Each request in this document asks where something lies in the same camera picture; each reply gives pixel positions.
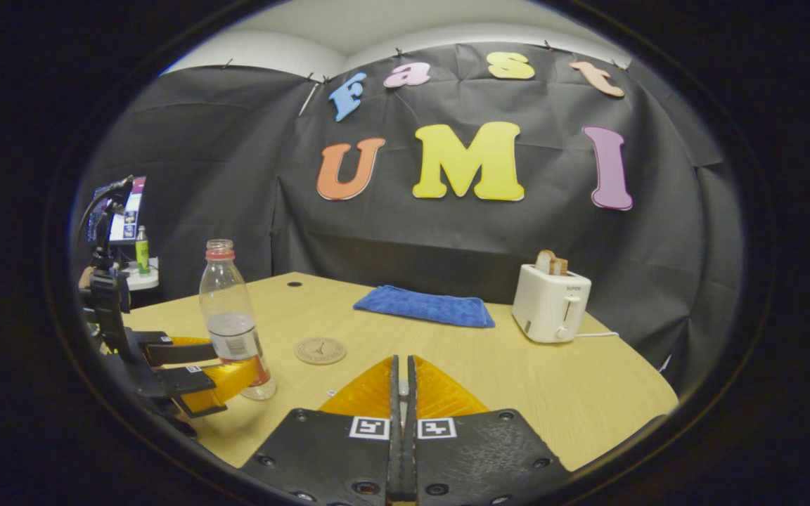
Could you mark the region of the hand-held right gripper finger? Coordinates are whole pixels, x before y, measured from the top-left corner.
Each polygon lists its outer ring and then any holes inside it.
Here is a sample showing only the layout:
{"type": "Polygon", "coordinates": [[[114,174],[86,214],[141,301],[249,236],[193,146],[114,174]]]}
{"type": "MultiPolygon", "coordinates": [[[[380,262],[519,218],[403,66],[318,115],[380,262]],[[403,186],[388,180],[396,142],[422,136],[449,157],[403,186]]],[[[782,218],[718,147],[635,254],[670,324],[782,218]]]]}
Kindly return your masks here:
{"type": "Polygon", "coordinates": [[[239,469],[295,505],[388,505],[401,442],[398,356],[379,363],[386,416],[292,409],[239,469]]]}
{"type": "Polygon", "coordinates": [[[409,356],[406,426],[418,505],[522,505],[571,477],[517,410],[486,408],[419,356],[409,356]]]}

